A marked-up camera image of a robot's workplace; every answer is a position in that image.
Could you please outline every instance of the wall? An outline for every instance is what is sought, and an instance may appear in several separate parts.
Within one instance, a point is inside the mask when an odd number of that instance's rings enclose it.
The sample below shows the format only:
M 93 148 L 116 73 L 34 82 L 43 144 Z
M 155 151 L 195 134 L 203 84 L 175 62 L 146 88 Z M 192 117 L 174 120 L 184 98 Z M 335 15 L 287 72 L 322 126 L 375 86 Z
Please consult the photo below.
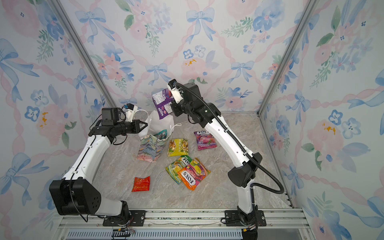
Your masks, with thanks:
M 49 184 L 105 100 L 46 2 L 2 0 L 0 22 L 0 239 L 51 239 L 61 216 Z
M 175 78 L 222 111 L 256 111 L 307 0 L 61 3 L 118 106 L 152 109 Z
M 384 239 L 383 10 L 379 0 L 320 0 L 262 115 L 317 240 Z

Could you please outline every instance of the black mounting plate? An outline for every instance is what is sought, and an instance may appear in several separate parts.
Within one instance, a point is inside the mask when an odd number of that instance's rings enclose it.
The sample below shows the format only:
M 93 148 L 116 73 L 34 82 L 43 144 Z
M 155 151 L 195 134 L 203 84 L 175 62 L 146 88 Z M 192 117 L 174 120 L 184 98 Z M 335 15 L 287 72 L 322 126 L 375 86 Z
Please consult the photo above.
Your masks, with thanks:
M 131 218 L 133 217 L 130 227 L 142 227 L 144 225 L 145 220 L 145 210 L 129 210 L 131 214 Z M 103 226 L 104 227 L 121 227 L 117 223 L 111 221 L 110 219 L 104 219 Z
M 244 226 L 243 224 L 240 223 L 238 210 L 226 210 L 226 211 L 224 211 L 224 213 L 225 213 L 224 219 L 226 222 L 238 221 L 235 223 L 226 224 L 227 227 L 243 227 Z M 257 216 L 257 222 L 259 223 L 259 226 L 265 227 L 266 221 L 265 221 L 264 212 L 261 210 L 257 210 L 256 216 Z

